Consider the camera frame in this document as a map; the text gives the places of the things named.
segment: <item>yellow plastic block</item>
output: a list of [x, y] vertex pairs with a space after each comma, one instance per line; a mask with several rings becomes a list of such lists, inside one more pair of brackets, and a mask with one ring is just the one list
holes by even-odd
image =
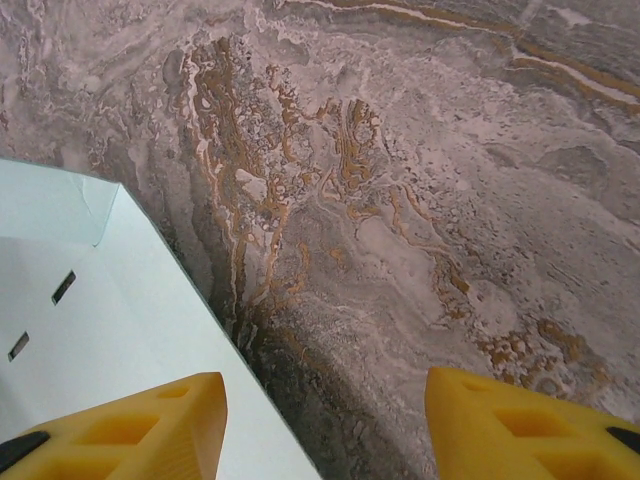
[[194, 375], [30, 429], [51, 438], [0, 479], [214, 479], [226, 422], [222, 375]]
[[453, 368], [432, 368], [427, 422], [441, 480], [634, 480], [619, 418]]

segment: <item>black rubber tip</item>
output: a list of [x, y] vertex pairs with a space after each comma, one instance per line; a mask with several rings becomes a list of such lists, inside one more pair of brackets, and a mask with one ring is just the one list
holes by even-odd
[[0, 473], [9, 470], [50, 438], [47, 432], [31, 432], [0, 443]]
[[609, 427], [607, 432], [640, 455], [640, 433], [619, 427]]

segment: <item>white surface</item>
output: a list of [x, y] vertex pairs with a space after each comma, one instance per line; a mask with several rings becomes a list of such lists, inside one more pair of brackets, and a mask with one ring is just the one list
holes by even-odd
[[[61, 415], [220, 371], [229, 416], [218, 478], [319, 478], [124, 188], [2, 160], [0, 179], [0, 190], [15, 185], [0, 193], [0, 441]], [[60, 191], [68, 185], [76, 189]], [[77, 279], [54, 305], [51, 295], [70, 270]], [[9, 362], [24, 331], [30, 341]]]

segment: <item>marble surface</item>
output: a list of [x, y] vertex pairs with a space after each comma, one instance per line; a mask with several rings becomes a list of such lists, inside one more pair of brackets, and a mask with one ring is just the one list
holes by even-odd
[[326, 478], [436, 478], [432, 365], [640, 422], [640, 13], [583, 3], [8, 0], [0, 154], [123, 182]]

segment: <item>gray marble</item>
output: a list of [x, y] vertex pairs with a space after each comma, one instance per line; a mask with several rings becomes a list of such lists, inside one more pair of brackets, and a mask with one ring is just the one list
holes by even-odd
[[0, 154], [123, 182], [326, 478], [436, 478], [433, 365], [640, 422], [624, 3], [8, 0]]

